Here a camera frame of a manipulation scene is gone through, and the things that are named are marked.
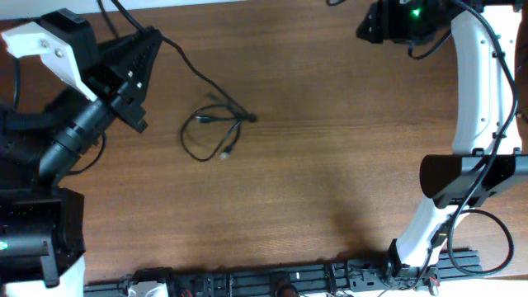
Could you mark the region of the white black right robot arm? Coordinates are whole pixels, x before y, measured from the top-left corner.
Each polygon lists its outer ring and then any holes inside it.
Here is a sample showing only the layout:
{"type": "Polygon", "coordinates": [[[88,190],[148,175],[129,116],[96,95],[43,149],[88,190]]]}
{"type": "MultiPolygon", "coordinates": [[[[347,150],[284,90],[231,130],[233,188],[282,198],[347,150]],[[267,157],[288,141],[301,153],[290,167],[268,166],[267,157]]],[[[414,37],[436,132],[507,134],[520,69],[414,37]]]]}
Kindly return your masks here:
{"type": "Polygon", "coordinates": [[[417,283],[454,256],[459,222],[481,212],[490,197],[527,178],[527,156],[516,123],[516,38],[522,1],[373,2],[356,34],[372,44],[392,41],[409,49],[444,37],[455,42],[457,124],[452,151],[428,155],[420,166],[422,200],[404,233],[390,245],[384,280],[417,283]],[[443,31],[444,37],[437,35],[443,31]]]}

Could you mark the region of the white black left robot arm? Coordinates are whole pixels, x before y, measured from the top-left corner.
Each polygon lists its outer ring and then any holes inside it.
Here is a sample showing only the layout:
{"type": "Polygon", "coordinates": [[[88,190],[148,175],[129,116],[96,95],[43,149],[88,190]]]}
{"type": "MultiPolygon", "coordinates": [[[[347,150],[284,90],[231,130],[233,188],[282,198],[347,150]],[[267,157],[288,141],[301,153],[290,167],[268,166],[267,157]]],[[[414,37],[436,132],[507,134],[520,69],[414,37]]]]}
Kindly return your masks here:
{"type": "Polygon", "coordinates": [[[88,25],[31,22],[2,38],[16,58],[39,56],[66,88],[41,112],[1,112],[1,293],[81,296],[84,197],[60,182],[114,121],[146,129],[162,36],[147,28],[100,44],[88,25]]]}

